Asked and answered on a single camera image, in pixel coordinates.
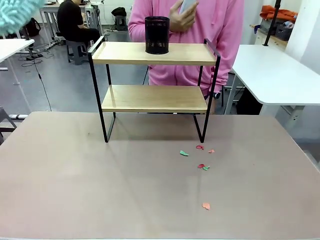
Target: floor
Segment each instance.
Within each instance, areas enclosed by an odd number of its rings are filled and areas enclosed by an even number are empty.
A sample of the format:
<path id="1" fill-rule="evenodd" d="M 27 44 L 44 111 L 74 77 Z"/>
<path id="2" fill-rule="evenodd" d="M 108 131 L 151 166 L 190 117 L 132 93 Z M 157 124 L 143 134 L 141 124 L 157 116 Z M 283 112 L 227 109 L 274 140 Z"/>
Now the floor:
<path id="1" fill-rule="evenodd" d="M 34 48 L 46 44 L 44 30 L 40 35 L 33 38 L 35 40 Z M 128 42 L 130 38 L 127 32 L 111 32 L 108 37 L 109 41 Z M 36 65 L 52 111 L 60 112 L 98 112 L 94 86 L 92 82 L 91 71 L 88 62 L 82 65 L 68 63 L 66 56 L 66 46 L 56 45 L 49 50 L 50 54 L 44 53 L 41 58 L 42 62 Z M 21 61 L 24 54 L 15 54 L 10 59 L 17 78 L 20 80 L 27 100 L 32 111 L 49 111 L 48 101 L 44 88 L 39 79 L 36 67 L 34 65 L 22 67 L 24 63 L 30 61 Z M 0 63 L 1 67 L 7 67 L 6 61 Z M 98 87 L 101 100 L 108 89 L 106 67 L 104 65 L 95 66 Z M 110 72 L 113 84 L 118 85 L 141 85 L 146 74 L 146 65 L 111 65 Z M 27 106 L 16 85 L 12 83 L 13 73 L 9 71 L 0 71 L 0 104 L 8 114 L 27 114 Z M 227 86 L 231 86 L 233 76 L 229 76 Z M 216 103 L 216 114 L 223 114 L 228 100 L 228 92 L 224 94 L 224 106 L 222 99 Z M 301 146 L 302 149 L 312 153 L 319 162 L 320 150 L 308 144 Z"/>

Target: two-tier shelf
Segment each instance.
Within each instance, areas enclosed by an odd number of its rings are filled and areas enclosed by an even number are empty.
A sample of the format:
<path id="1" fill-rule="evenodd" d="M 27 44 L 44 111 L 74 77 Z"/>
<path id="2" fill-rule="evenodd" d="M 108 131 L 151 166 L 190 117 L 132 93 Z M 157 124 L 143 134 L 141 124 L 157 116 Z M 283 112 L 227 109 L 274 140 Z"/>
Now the two-tier shelf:
<path id="1" fill-rule="evenodd" d="M 213 90 L 210 92 L 207 105 L 200 89 L 202 72 L 204 66 L 215 66 L 212 80 L 212 86 L 215 86 L 220 54 L 207 39 L 204 43 L 170 43 L 169 53 L 163 55 L 152 55 L 146 53 L 145 49 L 146 44 L 142 42 L 109 42 L 100 37 L 88 51 L 105 142 L 110 140 L 116 113 L 134 112 L 193 114 L 200 141 L 203 143 L 214 93 Z M 102 104 L 94 64 L 106 65 L 109 88 Z M 200 66 L 200 71 L 197 86 L 112 85 L 109 64 Z M 108 133 L 103 112 L 113 113 Z M 203 132 L 199 127 L 197 114 L 206 114 Z"/>

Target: hand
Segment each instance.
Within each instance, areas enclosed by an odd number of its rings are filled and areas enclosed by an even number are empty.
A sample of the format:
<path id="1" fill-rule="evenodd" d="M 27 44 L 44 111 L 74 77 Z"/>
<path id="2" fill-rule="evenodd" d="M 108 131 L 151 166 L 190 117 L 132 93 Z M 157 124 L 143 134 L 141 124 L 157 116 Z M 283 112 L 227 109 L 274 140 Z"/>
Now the hand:
<path id="1" fill-rule="evenodd" d="M 170 9 L 170 31 L 174 33 L 186 32 L 196 22 L 196 8 L 198 2 L 195 2 L 182 14 L 178 13 L 179 7 L 184 0 L 178 0 Z"/>

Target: wristwatch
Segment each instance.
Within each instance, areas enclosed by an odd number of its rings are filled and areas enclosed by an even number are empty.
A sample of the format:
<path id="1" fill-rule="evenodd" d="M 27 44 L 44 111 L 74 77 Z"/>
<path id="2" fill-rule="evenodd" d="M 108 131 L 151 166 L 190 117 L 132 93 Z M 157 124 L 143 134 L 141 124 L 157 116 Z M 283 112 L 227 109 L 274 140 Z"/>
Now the wristwatch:
<path id="1" fill-rule="evenodd" d="M 221 96 L 221 93 L 220 93 L 220 92 L 217 92 L 217 93 L 214 92 L 214 93 L 213 93 L 214 99 L 219 99 L 220 96 Z"/>

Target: teal fluffy object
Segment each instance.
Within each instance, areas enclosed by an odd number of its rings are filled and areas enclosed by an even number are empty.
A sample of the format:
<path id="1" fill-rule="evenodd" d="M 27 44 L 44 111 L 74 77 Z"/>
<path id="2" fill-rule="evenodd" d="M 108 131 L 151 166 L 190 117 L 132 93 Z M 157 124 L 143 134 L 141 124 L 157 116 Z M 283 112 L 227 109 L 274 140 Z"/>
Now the teal fluffy object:
<path id="1" fill-rule="evenodd" d="M 45 0 L 0 0 L 0 35 L 19 31 Z"/>

